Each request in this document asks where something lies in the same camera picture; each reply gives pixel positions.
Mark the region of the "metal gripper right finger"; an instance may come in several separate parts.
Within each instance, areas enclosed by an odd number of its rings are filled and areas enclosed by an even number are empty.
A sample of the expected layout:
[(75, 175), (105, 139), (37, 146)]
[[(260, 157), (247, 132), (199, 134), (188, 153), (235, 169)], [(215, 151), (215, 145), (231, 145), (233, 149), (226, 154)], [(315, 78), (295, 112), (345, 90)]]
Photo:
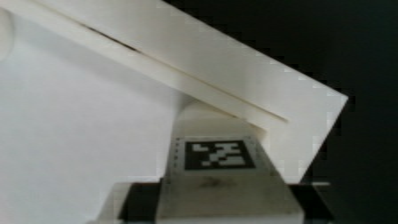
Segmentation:
[(336, 216), (323, 197), (329, 188), (329, 183), (290, 184), (290, 190), (304, 209), (304, 224), (334, 224)]

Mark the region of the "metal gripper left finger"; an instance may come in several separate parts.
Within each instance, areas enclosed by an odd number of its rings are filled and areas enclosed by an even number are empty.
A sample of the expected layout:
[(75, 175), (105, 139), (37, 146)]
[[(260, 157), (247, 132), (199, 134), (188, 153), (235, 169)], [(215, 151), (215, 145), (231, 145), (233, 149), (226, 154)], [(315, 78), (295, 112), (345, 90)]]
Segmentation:
[(87, 224), (156, 224), (162, 180), (114, 184), (98, 218)]

